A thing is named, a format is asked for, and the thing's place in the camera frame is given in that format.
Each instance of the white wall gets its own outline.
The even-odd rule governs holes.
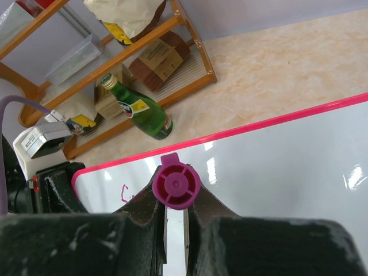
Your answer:
[[[0,13],[12,1],[1,0]],[[45,82],[44,76],[49,66],[82,39],[83,37],[63,17],[55,14],[2,62],[34,84],[40,85]]]
[[[95,18],[94,14],[86,8],[83,4],[83,0],[70,0],[68,5],[78,13],[99,38],[102,39],[109,34],[109,31]]]
[[[368,8],[368,0],[181,0],[203,40]]]

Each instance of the transparent plastic container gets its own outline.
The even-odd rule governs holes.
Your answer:
[[[6,45],[24,27],[32,22],[33,17],[19,4],[12,5],[0,15],[0,48]]]
[[[102,54],[104,47],[99,45],[99,38],[91,34],[72,50],[55,62],[46,78],[53,84],[59,85]]]

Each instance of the wooden shelf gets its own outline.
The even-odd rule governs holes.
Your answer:
[[[18,33],[12,40],[10,40],[4,47],[0,49],[0,60],[5,58],[16,46],[22,43],[29,37],[37,28],[46,22],[53,14],[62,8],[69,0],[56,0],[47,9],[45,9],[39,16],[32,20],[20,33]]]
[[[0,49],[0,60],[15,49],[17,45],[46,22],[47,19],[55,14],[68,1],[69,0],[56,0],[51,6],[44,10],[26,28],[16,35],[11,42]],[[190,58],[178,68],[174,75],[171,76],[157,92],[150,92],[138,80],[133,83],[137,91],[148,95],[161,106],[165,107],[217,81],[203,43],[198,37],[198,34],[193,28],[179,0],[167,0],[162,19],[157,24],[156,28],[130,46],[122,47],[113,39],[112,35],[106,36],[101,41],[101,44],[105,45],[103,54],[59,86],[54,86],[49,82],[45,82],[37,87],[32,83],[27,84],[27,80],[23,79],[22,76],[9,68],[6,68],[6,73],[8,78],[16,78],[17,82],[25,84],[26,88],[23,90],[26,90],[24,93],[27,98],[33,99],[51,110],[62,104],[74,94],[80,92],[88,84],[93,83],[99,77],[110,72],[124,60],[138,53],[158,37],[179,25],[185,26],[192,37],[192,39],[187,42],[191,47]],[[25,106],[22,109],[19,120],[23,126],[30,127],[34,125],[41,116],[41,112]],[[74,136],[65,146],[64,153],[67,158],[72,159],[131,126],[132,123],[125,115],[117,116],[111,120],[103,120],[90,133]]]
[[[151,92],[139,81],[134,82],[133,88],[149,96],[162,107],[166,107],[178,102],[181,98],[199,90],[208,83],[215,82],[216,77],[206,70],[197,46],[193,45],[190,49],[190,58],[179,67],[159,91]],[[68,159],[72,159],[131,126],[132,123],[125,114],[121,114],[111,120],[103,120],[90,133],[75,137],[72,145],[64,149],[64,153]]]
[[[168,2],[163,13],[162,20],[152,32],[125,48],[121,46],[117,47],[116,45],[119,44],[115,41],[111,41],[105,46],[105,50],[100,57],[77,72],[69,80],[65,81],[58,87],[53,85],[47,87],[44,91],[44,96],[40,101],[41,104],[50,110],[54,109],[62,102],[81,91],[88,84],[94,82],[100,76],[107,74],[119,63],[131,57],[136,52],[152,43],[155,39],[181,23],[183,23],[182,18],[174,15],[171,5]],[[29,115],[23,123],[28,126],[34,125],[41,116],[42,112],[35,111]]]

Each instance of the white device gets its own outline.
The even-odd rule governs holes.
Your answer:
[[[25,179],[32,179],[38,171],[67,161],[62,148],[73,134],[62,118],[53,110],[39,121],[40,125],[26,129],[13,141]]]

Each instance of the pink whiteboard frame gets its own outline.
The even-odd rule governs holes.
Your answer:
[[[117,159],[117,160],[114,160],[114,161],[111,161],[111,162],[107,162],[107,163],[104,163],[104,164],[96,165],[96,166],[93,166],[93,167],[85,168],[83,170],[77,171],[73,175],[72,183],[71,183],[72,188],[75,192],[76,191],[76,187],[75,187],[76,179],[79,176],[81,176],[82,174],[87,174],[87,173],[90,173],[92,171],[97,171],[97,170],[101,170],[101,169],[104,169],[104,168],[109,168],[109,167],[129,163],[129,162],[132,162],[132,161],[135,161],[135,160],[139,160],[139,159],[143,159],[143,158],[147,158],[147,157],[152,157],[152,156],[159,155],[159,154],[165,154],[166,152],[181,150],[182,148],[192,147],[194,145],[198,145],[198,144],[202,144],[202,143],[206,143],[206,142],[211,142],[211,141],[214,141],[214,140],[219,140],[219,139],[222,139],[222,138],[242,134],[242,133],[245,133],[245,132],[255,131],[256,129],[260,129],[260,128],[267,128],[267,127],[270,127],[270,126],[273,126],[273,125],[278,125],[278,124],[282,124],[284,122],[298,120],[298,119],[301,119],[301,118],[304,118],[304,117],[313,116],[313,115],[316,115],[316,114],[332,111],[332,110],[335,110],[335,109],[345,108],[347,106],[356,105],[358,103],[360,104],[360,103],[366,102],[366,101],[368,101],[368,93],[352,96],[352,97],[345,98],[345,99],[340,99],[338,101],[325,103],[323,105],[318,105],[318,106],[314,106],[312,108],[303,109],[303,110],[296,111],[296,112],[293,112],[293,113],[289,113],[289,114],[286,114],[286,115],[281,115],[281,116],[278,116],[278,117],[267,119],[267,120],[264,120],[264,121],[255,122],[253,124],[244,125],[244,126],[241,126],[241,127],[238,127],[238,128],[229,129],[227,131],[222,131],[222,132],[218,132],[218,133],[215,133],[215,134],[200,137],[200,138],[197,138],[197,139],[189,140],[189,141],[186,141],[186,142],[170,145],[168,147],[158,148],[158,149],[155,149],[153,151],[143,152],[142,154],[137,154],[137,155],[129,156],[129,157],[126,157],[126,158]]]

